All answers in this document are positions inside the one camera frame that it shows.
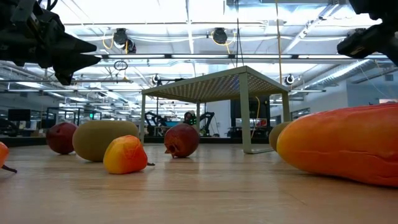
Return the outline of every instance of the wooden floor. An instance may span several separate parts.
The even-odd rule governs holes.
[[[237,147],[201,145],[171,159],[146,146],[156,166],[128,175],[47,147],[12,148],[7,165],[19,173],[0,170],[0,223],[398,222],[398,190],[306,174],[274,152]]]

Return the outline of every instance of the wall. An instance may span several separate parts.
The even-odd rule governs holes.
[[[347,84],[340,82],[338,86],[326,87],[324,93],[309,93],[304,101],[290,101],[290,111],[310,108],[310,112],[320,112],[344,108],[348,106]],[[271,117],[281,115],[284,120],[282,107],[271,108]]]
[[[379,77],[360,84],[347,84],[348,106],[378,104],[379,99],[398,99],[398,75],[393,82],[385,82]]]
[[[221,138],[227,138],[226,133],[231,127],[231,101],[224,100],[207,103],[206,111],[215,113],[215,117],[211,120],[211,126],[209,127],[210,135],[219,134]]]

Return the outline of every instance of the table leg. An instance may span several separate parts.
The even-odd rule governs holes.
[[[282,106],[284,111],[284,122],[291,121],[290,108],[289,108],[289,94],[282,93]]]
[[[146,95],[142,94],[141,124],[139,125],[139,137],[141,144],[144,144],[144,136],[145,136],[145,100],[146,100]]]
[[[200,133],[200,103],[197,103],[197,130]]]

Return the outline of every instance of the fluorescent light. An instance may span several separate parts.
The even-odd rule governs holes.
[[[305,59],[352,59],[345,55],[299,55],[298,58]]]
[[[40,90],[6,90],[10,92],[39,92]]]
[[[281,55],[281,58],[292,58],[291,55]],[[243,59],[245,58],[269,58],[269,59],[278,59],[279,55],[243,55]]]
[[[172,55],[172,58],[228,58],[228,55]]]
[[[40,85],[38,83],[31,83],[31,82],[17,82],[19,85],[24,85],[32,88],[43,88],[43,85]]]
[[[107,55],[109,58],[113,59],[129,59],[129,58],[164,58],[162,54],[134,54],[134,55]]]
[[[57,97],[64,97],[64,96],[62,96],[62,95],[59,95],[58,93],[50,93],[51,95],[53,95],[53,96],[57,96]]]
[[[79,92],[107,92],[109,90],[77,90]]]
[[[99,50],[99,51],[104,52],[104,53],[106,53],[106,54],[109,54],[109,52],[108,52],[107,50],[105,50],[105,49],[101,49],[101,50]]]
[[[388,59],[385,55],[369,55],[366,59]]]
[[[296,93],[323,93],[326,92],[326,90],[292,90],[291,92],[296,92]]]
[[[74,90],[43,90],[44,92],[73,92]]]
[[[116,93],[113,93],[113,92],[107,92],[106,95],[107,95],[108,97],[110,97],[110,98],[115,99],[115,100],[118,100],[118,99],[119,99],[119,96],[118,96]]]
[[[88,101],[86,98],[80,98],[80,97],[69,97],[69,99],[79,101],[79,102],[87,102]]]
[[[142,90],[112,90],[113,92],[141,92]]]

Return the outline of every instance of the metal table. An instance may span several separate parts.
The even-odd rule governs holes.
[[[158,96],[197,104],[197,128],[200,121],[200,103],[221,100],[241,100],[243,151],[255,154],[269,150],[253,150],[250,136],[249,97],[282,94],[284,121],[290,121],[289,89],[273,79],[243,66],[190,78],[179,82],[157,86],[142,91],[140,139],[144,143],[146,96]]]

